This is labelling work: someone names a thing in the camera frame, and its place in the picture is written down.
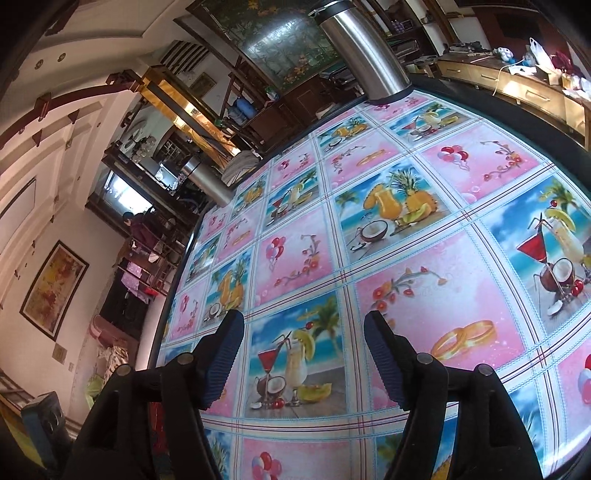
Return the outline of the pink sofa with cover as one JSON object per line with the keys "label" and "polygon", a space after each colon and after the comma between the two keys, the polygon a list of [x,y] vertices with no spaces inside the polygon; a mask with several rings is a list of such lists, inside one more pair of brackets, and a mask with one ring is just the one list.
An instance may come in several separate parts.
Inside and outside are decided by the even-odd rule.
{"label": "pink sofa with cover", "polygon": [[128,363],[134,367],[139,342],[120,330],[100,315],[95,315],[89,324],[88,332],[103,347],[119,346],[127,351]]}

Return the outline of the framed horses painting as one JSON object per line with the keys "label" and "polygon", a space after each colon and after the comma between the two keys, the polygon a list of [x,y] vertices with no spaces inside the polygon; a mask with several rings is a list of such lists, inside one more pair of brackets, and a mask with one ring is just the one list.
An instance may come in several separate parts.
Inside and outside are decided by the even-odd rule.
{"label": "framed horses painting", "polygon": [[58,240],[29,287],[19,313],[55,341],[89,264]]}

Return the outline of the colourful patterned tablecloth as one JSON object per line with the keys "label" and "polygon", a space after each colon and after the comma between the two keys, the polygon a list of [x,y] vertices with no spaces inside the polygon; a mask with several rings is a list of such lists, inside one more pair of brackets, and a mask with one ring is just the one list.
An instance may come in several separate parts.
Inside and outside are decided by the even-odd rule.
{"label": "colourful patterned tablecloth", "polygon": [[560,474],[590,444],[590,156],[486,96],[353,105],[200,217],[158,363],[231,309],[245,337],[201,415],[222,478],[386,475],[407,414],[370,311],[446,366],[492,366]]}

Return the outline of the seated person in maroon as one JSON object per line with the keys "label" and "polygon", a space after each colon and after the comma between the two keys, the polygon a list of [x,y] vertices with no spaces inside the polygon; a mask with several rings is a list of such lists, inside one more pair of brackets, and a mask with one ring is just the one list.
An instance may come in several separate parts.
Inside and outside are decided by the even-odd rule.
{"label": "seated person in maroon", "polygon": [[129,228],[131,236],[142,246],[153,250],[160,238],[157,229],[146,213],[125,212],[122,214],[123,223]]}

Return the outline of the small steel thermos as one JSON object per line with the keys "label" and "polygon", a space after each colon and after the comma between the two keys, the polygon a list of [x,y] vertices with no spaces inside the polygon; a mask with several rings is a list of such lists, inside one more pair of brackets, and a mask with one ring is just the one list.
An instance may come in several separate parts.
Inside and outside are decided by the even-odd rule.
{"label": "small steel thermos", "polygon": [[228,206],[235,197],[221,177],[216,176],[214,170],[197,157],[190,157],[181,172],[219,207]]}

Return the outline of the wooden sideboard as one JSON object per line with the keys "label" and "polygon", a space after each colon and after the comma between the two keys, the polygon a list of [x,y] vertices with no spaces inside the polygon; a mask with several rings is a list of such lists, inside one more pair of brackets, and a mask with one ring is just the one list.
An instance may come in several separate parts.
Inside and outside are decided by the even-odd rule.
{"label": "wooden sideboard", "polygon": [[509,65],[490,54],[449,53],[437,68],[448,80],[461,81],[522,106],[575,139],[590,151],[590,103],[569,96],[561,85],[536,75],[511,73]]}

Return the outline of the large steel thermos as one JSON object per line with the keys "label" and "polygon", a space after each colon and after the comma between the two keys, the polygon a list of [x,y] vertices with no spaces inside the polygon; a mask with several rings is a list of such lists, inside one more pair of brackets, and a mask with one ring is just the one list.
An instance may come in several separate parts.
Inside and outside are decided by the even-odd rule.
{"label": "large steel thermos", "polygon": [[352,1],[318,1],[308,16],[346,62],[367,102],[382,105],[412,93],[412,82],[394,51]]}

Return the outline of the large floral wall painting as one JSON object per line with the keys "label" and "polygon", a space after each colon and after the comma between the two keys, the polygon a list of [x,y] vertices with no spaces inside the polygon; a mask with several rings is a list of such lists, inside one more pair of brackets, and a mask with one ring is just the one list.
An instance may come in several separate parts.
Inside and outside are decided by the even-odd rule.
{"label": "large floral wall painting", "polygon": [[194,1],[187,11],[245,58],[281,94],[318,77],[353,90],[345,63],[315,20],[314,1]]}

